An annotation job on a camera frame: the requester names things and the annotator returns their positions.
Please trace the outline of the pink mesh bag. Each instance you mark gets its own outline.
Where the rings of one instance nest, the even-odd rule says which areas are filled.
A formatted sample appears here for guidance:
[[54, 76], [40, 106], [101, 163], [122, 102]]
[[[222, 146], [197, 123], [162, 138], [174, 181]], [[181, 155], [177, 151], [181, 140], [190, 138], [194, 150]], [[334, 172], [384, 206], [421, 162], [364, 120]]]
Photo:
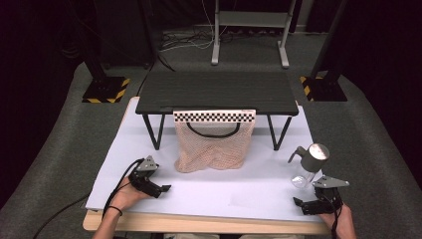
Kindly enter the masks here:
[[173, 119], [179, 145], [177, 171], [243, 165], [255, 127], [255, 110], [175, 111]]

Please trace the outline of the person's left hand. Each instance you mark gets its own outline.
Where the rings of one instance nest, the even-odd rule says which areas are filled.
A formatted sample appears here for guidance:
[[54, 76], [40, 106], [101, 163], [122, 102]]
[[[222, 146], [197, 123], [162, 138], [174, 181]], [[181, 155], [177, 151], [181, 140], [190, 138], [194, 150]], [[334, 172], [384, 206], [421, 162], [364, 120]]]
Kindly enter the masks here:
[[117, 187], [117, 192], [110, 202], [110, 206], [115, 206], [121, 211], [124, 211], [138, 201], [148, 198], [148, 195], [144, 192], [138, 191], [134, 188], [127, 177]]

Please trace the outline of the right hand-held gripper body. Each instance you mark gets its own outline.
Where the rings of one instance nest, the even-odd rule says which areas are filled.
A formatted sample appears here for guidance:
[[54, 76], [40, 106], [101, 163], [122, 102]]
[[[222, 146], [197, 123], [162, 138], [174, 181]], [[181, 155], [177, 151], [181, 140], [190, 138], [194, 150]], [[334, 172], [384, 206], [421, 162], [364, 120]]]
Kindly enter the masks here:
[[316, 204], [313, 206], [313, 214], [331, 214], [342, 205], [342, 199], [338, 189], [347, 187], [349, 182], [331, 176], [323, 175], [313, 182], [316, 193]]

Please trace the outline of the white table sheet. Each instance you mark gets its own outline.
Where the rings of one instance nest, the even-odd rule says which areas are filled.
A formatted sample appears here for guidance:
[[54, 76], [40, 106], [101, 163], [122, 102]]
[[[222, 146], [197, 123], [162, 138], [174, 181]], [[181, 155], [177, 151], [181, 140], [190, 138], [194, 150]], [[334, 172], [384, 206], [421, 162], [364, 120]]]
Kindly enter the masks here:
[[267, 118], [258, 116], [244, 164], [238, 169], [207, 168], [180, 173], [174, 167], [178, 142], [173, 117], [165, 118], [160, 149], [150, 141], [142, 116], [135, 112], [138, 98], [129, 100], [117, 134], [95, 180], [86, 207], [100, 210], [126, 169], [137, 159], [152, 156], [159, 168], [151, 176], [158, 185], [170, 185], [159, 198], [144, 199], [130, 210], [175, 215], [318, 222], [304, 215], [295, 198], [314, 200], [311, 186], [296, 188], [291, 177], [300, 159], [292, 153], [313, 143], [306, 114], [299, 109], [281, 147], [273, 149]]

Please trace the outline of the person's right hand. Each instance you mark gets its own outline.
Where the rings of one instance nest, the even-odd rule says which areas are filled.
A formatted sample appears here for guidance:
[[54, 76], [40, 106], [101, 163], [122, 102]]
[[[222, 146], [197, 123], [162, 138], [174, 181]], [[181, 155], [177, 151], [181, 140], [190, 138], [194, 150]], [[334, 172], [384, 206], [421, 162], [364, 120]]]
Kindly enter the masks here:
[[319, 218], [328, 227], [331, 227], [334, 222], [337, 222], [336, 229], [354, 230], [351, 209], [346, 204], [342, 205], [341, 212], [339, 213], [338, 217], [335, 217], [334, 214], [331, 213], [331, 214], [320, 214]]

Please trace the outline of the small black table with legs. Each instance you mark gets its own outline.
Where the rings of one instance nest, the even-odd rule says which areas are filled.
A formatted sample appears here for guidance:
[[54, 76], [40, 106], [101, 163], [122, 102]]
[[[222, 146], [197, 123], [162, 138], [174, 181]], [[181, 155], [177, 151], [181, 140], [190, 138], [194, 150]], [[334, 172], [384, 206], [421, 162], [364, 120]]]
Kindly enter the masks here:
[[155, 72], [147, 76], [135, 112], [143, 117], [152, 145], [160, 148], [163, 128], [154, 131], [149, 117], [175, 110], [254, 110], [271, 119], [299, 114], [289, 81], [271, 72]]

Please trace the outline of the glass bottle with metal cap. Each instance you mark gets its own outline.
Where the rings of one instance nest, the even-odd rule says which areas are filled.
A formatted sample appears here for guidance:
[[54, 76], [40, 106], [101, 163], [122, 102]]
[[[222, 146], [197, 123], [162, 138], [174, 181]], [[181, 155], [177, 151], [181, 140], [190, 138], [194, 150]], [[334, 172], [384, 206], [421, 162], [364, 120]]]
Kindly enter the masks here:
[[291, 183], [296, 188], [305, 188], [310, 185], [316, 174], [328, 161], [330, 152], [325, 145], [313, 143], [308, 148], [298, 146], [291, 154], [288, 163], [291, 163], [296, 156], [299, 156], [301, 160], [291, 177]]

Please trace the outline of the black stand with striped base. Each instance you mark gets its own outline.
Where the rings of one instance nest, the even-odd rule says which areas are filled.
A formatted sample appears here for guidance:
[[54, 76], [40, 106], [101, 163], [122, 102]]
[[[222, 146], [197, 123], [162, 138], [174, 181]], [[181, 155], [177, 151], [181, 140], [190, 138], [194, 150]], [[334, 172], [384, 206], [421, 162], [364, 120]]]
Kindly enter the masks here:
[[344, 8], [348, 0], [338, 0], [339, 6], [329, 28], [328, 35], [320, 49], [311, 73], [307, 77], [301, 78], [305, 95], [310, 102], [346, 102], [347, 98], [338, 83], [338, 77], [327, 72], [323, 78], [317, 74], [320, 72], [328, 48], [331, 44], [334, 33], [340, 22]]
[[110, 77], [105, 73], [83, 29], [82, 21], [76, 12], [73, 13], [73, 16], [79, 48], [93, 78], [83, 94], [83, 102], [92, 104], [118, 103], [125, 93], [129, 79], [126, 77]]

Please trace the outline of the white metal stand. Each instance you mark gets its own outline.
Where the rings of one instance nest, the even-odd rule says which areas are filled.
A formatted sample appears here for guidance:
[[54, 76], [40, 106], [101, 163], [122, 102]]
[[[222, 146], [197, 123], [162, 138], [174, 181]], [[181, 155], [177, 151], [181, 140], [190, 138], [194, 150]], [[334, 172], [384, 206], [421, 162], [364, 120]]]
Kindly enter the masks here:
[[291, 23], [294, 17], [294, 11], [297, 0], [290, 0], [289, 10], [282, 13], [271, 12], [244, 12], [244, 11], [221, 11], [220, 0], [215, 0], [214, 11], [214, 41], [211, 57], [211, 65], [217, 66], [220, 54], [220, 27], [263, 27], [263, 28], [281, 28], [283, 37], [277, 42], [281, 64], [284, 69], [290, 67], [286, 51], [287, 38], [290, 32]]

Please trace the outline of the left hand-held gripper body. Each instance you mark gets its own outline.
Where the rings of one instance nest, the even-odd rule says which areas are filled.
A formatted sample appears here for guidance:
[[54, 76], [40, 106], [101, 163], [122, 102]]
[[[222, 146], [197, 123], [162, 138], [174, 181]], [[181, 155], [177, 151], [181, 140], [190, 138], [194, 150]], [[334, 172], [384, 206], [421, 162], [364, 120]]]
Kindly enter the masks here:
[[154, 193], [158, 192], [158, 185], [151, 182], [150, 177], [158, 167], [159, 165], [154, 161], [151, 155], [147, 158], [139, 159], [128, 177], [130, 184], [138, 191], [153, 197]]

